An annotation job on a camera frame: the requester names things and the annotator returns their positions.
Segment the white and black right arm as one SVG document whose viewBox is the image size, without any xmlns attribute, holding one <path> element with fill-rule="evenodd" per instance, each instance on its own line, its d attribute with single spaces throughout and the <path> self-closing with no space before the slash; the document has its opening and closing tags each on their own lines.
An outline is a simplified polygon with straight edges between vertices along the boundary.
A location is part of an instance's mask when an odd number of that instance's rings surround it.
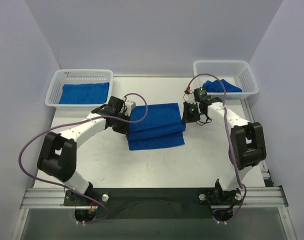
<svg viewBox="0 0 304 240">
<path fill-rule="evenodd" d="M 227 107 L 224 98 L 211 97 L 202 87 L 189 90 L 183 96 L 181 123 L 205 125 L 214 120 L 225 129 L 231 167 L 218 179 L 218 185 L 224 192 L 244 189 L 245 176 L 267 156 L 262 125 L 240 117 Z"/>
</svg>

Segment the crumpled blue towels pile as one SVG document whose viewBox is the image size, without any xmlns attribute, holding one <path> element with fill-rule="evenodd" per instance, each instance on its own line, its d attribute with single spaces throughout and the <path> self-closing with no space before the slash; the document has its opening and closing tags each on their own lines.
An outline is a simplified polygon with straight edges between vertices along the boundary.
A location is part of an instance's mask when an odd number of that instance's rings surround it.
<svg viewBox="0 0 304 240">
<path fill-rule="evenodd" d="M 241 88 L 228 83 L 225 79 L 215 80 L 215 81 L 208 80 L 203 84 L 203 87 L 209 93 L 224 93 L 224 89 L 221 84 L 223 84 L 223 86 L 225 88 L 225 92 L 227 92 L 227 93 L 242 93 L 243 92 Z"/>
</svg>

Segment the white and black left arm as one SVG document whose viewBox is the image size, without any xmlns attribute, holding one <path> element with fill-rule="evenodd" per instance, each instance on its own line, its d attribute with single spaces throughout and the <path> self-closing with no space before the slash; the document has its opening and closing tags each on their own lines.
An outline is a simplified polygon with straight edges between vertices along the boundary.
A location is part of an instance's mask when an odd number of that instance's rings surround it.
<svg viewBox="0 0 304 240">
<path fill-rule="evenodd" d="M 87 122 L 60 133 L 45 135 L 37 168 L 62 182 L 65 186 L 89 197 L 93 196 L 92 184 L 76 170 L 77 149 L 96 133 L 112 128 L 120 134 L 127 134 L 133 101 L 124 101 L 112 96 L 107 104 L 94 110 L 85 119 Z"/>
</svg>

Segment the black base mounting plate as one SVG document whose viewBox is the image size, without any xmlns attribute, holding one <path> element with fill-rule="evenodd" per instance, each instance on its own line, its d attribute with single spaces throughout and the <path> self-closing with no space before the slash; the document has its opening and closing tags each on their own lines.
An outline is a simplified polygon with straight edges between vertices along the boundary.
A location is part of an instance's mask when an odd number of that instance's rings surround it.
<svg viewBox="0 0 304 240">
<path fill-rule="evenodd" d="M 93 188 L 93 201 L 68 190 L 63 205 L 76 207 L 76 215 L 86 220 L 108 216 L 111 220 L 193 220 L 210 219 L 218 208 L 219 220 L 228 220 L 232 207 L 241 202 L 239 189 L 223 191 L 219 187 L 205 188 Z"/>
</svg>

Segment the white basket with towels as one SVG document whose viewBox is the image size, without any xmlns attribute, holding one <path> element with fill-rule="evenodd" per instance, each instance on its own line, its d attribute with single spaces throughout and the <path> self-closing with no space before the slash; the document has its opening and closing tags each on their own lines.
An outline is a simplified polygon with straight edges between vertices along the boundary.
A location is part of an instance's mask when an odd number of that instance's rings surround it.
<svg viewBox="0 0 304 240">
<path fill-rule="evenodd" d="M 252 69 L 243 60 L 197 60 L 193 63 L 193 71 L 194 75 L 203 74 L 193 82 L 194 86 L 202 86 L 206 81 L 215 81 L 213 77 L 206 76 L 210 74 L 242 90 L 228 91 L 228 100 L 243 100 L 259 92 Z"/>
</svg>

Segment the blue towel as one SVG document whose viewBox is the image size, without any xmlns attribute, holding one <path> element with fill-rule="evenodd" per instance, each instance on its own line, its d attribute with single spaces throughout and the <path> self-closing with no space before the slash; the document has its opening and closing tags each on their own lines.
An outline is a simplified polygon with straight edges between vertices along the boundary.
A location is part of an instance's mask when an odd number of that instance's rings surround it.
<svg viewBox="0 0 304 240">
<path fill-rule="evenodd" d="M 148 111 L 144 120 L 129 125 L 128 147 L 131 151 L 156 150 L 185 144 L 183 132 L 186 125 L 181 123 L 178 103 L 137 106 L 131 120 L 137 121 Z"/>
<path fill-rule="evenodd" d="M 107 100 L 109 83 L 65 84 L 59 104 L 97 105 Z"/>
</svg>

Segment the empty white plastic basket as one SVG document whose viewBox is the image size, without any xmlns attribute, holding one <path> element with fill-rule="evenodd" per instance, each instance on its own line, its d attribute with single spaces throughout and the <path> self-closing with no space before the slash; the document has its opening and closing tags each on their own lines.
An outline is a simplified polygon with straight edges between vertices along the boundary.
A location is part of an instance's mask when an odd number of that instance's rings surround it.
<svg viewBox="0 0 304 240">
<path fill-rule="evenodd" d="M 109 83 L 109 91 L 107 100 L 112 95 L 113 88 L 113 72 L 108 69 L 60 69 L 56 71 L 50 81 L 46 97 L 45 104 L 49 107 L 54 107 L 58 110 L 67 111 L 84 111 L 94 109 L 103 104 L 59 104 L 62 88 L 65 84 L 98 84 Z"/>
</svg>

